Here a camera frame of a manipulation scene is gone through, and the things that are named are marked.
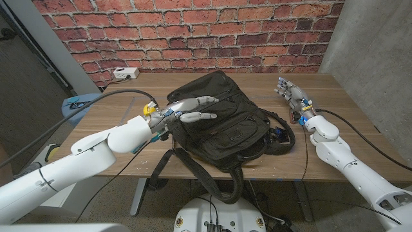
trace wall outlet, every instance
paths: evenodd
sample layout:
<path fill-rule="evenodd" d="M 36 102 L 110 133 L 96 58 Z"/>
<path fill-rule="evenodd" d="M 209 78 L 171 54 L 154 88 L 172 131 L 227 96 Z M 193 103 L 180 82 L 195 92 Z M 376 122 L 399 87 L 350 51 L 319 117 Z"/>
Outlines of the wall outlet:
<path fill-rule="evenodd" d="M 138 68 L 116 68 L 113 72 L 115 74 L 116 79 L 125 79 L 127 75 L 130 75 L 131 79 L 136 79 L 139 75 Z"/>

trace robotic arm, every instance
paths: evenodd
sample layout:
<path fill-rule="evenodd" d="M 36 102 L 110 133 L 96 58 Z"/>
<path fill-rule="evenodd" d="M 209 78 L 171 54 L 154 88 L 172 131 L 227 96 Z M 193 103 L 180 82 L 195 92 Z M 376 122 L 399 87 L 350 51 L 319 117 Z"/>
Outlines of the robotic arm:
<path fill-rule="evenodd" d="M 191 112 L 214 102 L 218 100 L 209 96 L 184 99 L 162 110 L 151 102 L 145 107 L 145 117 L 137 116 L 125 125 L 84 137 L 71 147 L 67 157 L 0 187 L 0 225 L 12 224 L 67 186 L 104 171 L 116 162 L 113 152 L 134 153 L 152 139 L 152 134 L 166 133 L 167 125 L 215 119 L 213 113 Z"/>
<path fill-rule="evenodd" d="M 307 94 L 286 79 L 279 78 L 275 92 L 289 102 L 291 123 L 298 122 L 309 132 L 317 156 L 339 170 L 375 210 L 380 223 L 390 230 L 399 225 L 412 225 L 412 192 L 393 186 L 360 161 L 350 146 L 339 136 L 339 130 L 323 116 L 316 115 Z"/>

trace backpack handle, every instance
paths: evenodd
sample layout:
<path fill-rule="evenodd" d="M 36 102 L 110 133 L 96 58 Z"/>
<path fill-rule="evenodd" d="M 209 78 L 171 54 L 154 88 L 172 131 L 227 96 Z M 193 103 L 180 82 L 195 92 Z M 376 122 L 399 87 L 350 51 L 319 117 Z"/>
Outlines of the backpack handle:
<path fill-rule="evenodd" d="M 238 160 L 241 161 L 241 162 L 243 162 L 243 161 L 246 161 L 246 160 L 254 160 L 254 159 L 257 159 L 257 158 L 259 158 L 260 156 L 262 156 L 262 155 L 264 154 L 264 152 L 265 152 L 265 151 L 267 150 L 267 148 L 268 148 L 267 140 L 266 140 L 266 139 L 263 139 L 263 141 L 265 142 L 265 145 L 263 145 L 263 147 L 261 148 L 261 150 L 258 151 L 255 155 L 252 155 L 252 156 L 249 156 L 249 157 L 244 157 L 244 156 L 238 155 Z"/>

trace brick wall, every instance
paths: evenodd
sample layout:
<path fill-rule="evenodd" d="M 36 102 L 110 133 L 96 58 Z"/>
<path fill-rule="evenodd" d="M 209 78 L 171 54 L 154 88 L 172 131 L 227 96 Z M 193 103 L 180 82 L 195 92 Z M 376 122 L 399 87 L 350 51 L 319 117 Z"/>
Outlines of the brick wall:
<path fill-rule="evenodd" d="M 343 1 L 33 0 L 97 86 L 141 72 L 314 73 Z"/>

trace mechanical hand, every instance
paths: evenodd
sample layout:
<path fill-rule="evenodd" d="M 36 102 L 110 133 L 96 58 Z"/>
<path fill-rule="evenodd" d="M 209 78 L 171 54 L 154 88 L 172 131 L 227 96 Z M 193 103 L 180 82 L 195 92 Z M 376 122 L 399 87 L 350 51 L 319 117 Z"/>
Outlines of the mechanical hand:
<path fill-rule="evenodd" d="M 218 101 L 217 98 L 210 96 L 184 99 L 167 105 L 162 110 L 153 110 L 150 114 L 146 114 L 145 119 L 153 133 L 159 131 L 160 134 L 164 134 L 168 131 L 167 125 L 178 120 L 190 123 L 203 119 L 215 119 L 217 115 L 214 113 L 192 112 L 192 110 L 200 105 L 213 104 Z"/>
<path fill-rule="evenodd" d="M 279 89 L 275 89 L 275 92 L 289 102 L 290 122 L 292 124 L 298 122 L 303 125 L 316 115 L 312 108 L 312 101 L 308 99 L 307 94 L 300 87 L 282 77 L 279 78 L 277 87 Z"/>

